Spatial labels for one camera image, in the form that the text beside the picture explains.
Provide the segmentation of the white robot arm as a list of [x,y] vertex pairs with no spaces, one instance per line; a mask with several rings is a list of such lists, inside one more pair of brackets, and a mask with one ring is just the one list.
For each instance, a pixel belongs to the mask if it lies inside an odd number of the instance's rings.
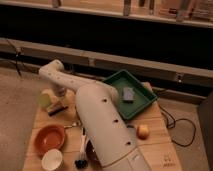
[[75,106],[103,171],[151,171],[116,108],[117,90],[103,82],[66,74],[64,65],[53,60],[39,75],[75,92]]

